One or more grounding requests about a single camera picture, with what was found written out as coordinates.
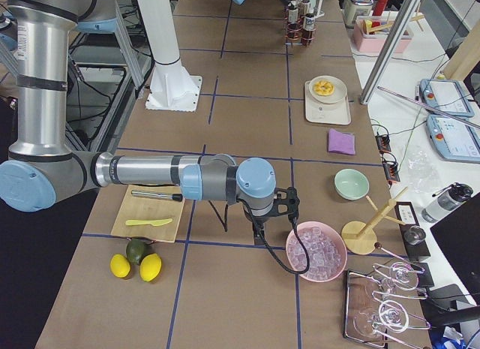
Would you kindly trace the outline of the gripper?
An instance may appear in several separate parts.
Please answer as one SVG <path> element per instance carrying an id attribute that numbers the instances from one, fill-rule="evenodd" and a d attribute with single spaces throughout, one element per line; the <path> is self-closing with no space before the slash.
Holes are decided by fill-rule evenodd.
<path id="1" fill-rule="evenodd" d="M 244 216 L 252 225 L 253 228 L 253 243 L 254 245 L 263 245 L 263 229 L 265 223 L 269 220 L 268 216 L 255 216 L 252 212 L 248 211 L 247 207 L 243 208 Z"/>

